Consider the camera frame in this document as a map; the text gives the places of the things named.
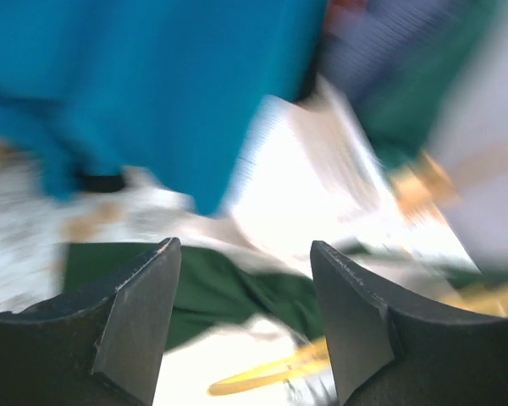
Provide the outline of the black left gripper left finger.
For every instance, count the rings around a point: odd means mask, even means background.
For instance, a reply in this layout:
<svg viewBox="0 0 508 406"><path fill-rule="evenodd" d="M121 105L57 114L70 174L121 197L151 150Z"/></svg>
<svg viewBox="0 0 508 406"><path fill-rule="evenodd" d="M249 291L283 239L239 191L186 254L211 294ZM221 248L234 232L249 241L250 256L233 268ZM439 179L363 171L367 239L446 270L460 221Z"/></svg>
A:
<svg viewBox="0 0 508 406"><path fill-rule="evenodd" d="M165 239L114 272L0 313L0 405L149 405L181 264Z"/></svg>

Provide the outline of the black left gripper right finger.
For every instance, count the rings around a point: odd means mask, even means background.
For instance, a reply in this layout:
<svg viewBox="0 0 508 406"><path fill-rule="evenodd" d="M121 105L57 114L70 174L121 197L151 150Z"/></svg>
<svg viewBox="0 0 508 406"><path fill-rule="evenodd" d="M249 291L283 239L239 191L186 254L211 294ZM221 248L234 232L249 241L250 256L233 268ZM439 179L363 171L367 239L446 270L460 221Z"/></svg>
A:
<svg viewBox="0 0 508 406"><path fill-rule="evenodd" d="M343 405L508 405L508 318L441 304L323 241L310 261Z"/></svg>

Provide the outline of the green and white t shirt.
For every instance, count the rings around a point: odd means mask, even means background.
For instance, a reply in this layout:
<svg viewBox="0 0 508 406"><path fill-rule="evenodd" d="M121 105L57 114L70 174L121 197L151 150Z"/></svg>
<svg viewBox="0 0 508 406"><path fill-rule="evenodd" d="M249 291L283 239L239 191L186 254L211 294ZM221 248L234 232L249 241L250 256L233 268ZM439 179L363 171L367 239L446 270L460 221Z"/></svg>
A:
<svg viewBox="0 0 508 406"><path fill-rule="evenodd" d="M324 333L313 280L284 273L242 271L212 250L181 250L179 285L166 346L173 349L219 322L271 315L309 338Z"/></svg>

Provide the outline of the yellow plastic hanger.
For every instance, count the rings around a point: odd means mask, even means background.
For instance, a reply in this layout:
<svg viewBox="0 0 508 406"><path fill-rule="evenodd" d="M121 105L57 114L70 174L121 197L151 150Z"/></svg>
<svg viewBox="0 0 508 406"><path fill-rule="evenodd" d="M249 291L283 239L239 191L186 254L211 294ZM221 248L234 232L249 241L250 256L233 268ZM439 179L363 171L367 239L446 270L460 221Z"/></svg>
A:
<svg viewBox="0 0 508 406"><path fill-rule="evenodd" d="M444 305L478 314L508 318L508 283L488 288L476 283L435 299ZM226 396L293 379L304 378L330 367L325 337L296 350L291 356L259 365L210 385L211 396Z"/></svg>

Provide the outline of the blue t shirt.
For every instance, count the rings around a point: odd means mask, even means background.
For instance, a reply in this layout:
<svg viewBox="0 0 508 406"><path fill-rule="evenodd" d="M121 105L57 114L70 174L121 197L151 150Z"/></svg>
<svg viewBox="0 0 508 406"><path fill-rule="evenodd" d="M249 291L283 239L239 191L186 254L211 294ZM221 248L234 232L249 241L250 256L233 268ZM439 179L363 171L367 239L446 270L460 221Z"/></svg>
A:
<svg viewBox="0 0 508 406"><path fill-rule="evenodd" d="M0 1L0 137L43 189L148 169L202 215L265 96L294 101L324 1Z"/></svg>

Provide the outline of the floral table cloth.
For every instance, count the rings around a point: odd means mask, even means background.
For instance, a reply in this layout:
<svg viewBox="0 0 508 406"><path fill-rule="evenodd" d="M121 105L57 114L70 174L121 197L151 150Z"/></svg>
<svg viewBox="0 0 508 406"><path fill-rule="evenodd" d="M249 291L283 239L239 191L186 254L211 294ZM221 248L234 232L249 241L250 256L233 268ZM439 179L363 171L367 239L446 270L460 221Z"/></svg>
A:
<svg viewBox="0 0 508 406"><path fill-rule="evenodd" d="M195 215L187 196L141 168L127 168L121 192L66 204L42 195L39 184L37 165L0 142L0 312L56 294L70 242L155 242L171 233L201 246L246 242L232 220Z"/></svg>

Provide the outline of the wooden clothes rack right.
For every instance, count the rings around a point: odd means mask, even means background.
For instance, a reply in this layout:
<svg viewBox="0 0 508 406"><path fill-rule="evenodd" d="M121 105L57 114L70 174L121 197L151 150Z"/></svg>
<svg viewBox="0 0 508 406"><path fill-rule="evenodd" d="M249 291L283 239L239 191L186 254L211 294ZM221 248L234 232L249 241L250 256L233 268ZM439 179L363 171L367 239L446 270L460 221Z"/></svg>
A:
<svg viewBox="0 0 508 406"><path fill-rule="evenodd" d="M442 222L439 207L449 204L465 191L508 172L508 138L444 169L426 151L412 165L389 175L395 200L404 218L429 214Z"/></svg>

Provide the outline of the white plastic basket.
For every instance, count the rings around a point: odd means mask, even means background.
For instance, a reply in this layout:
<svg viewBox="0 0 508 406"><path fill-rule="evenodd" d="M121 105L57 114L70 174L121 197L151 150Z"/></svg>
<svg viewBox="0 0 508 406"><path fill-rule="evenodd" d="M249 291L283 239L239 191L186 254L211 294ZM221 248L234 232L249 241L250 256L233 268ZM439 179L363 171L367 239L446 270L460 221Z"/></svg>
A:
<svg viewBox="0 0 508 406"><path fill-rule="evenodd" d="M247 132L225 208L246 239L290 266L313 241L473 268L438 215L403 217L349 103L326 81L296 105L266 96Z"/></svg>

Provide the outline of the teal green shorts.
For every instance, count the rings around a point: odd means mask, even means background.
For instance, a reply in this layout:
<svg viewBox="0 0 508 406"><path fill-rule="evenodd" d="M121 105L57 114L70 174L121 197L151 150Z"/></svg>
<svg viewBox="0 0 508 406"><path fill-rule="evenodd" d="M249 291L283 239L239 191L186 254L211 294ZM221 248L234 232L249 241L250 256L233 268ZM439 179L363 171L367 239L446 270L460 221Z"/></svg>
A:
<svg viewBox="0 0 508 406"><path fill-rule="evenodd" d="M416 160L459 73L489 33L501 1L448 1L447 19L380 86L352 105L382 168Z"/></svg>

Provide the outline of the blue checkered shorts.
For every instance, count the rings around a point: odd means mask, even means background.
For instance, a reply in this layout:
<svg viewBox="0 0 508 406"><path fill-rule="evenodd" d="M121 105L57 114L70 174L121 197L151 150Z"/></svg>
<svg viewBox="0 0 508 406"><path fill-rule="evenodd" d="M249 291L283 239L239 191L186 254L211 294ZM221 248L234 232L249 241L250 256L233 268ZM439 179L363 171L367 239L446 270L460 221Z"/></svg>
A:
<svg viewBox="0 0 508 406"><path fill-rule="evenodd" d="M352 105L372 95L405 55L449 16L448 1L370 1L330 25L321 73Z"/></svg>

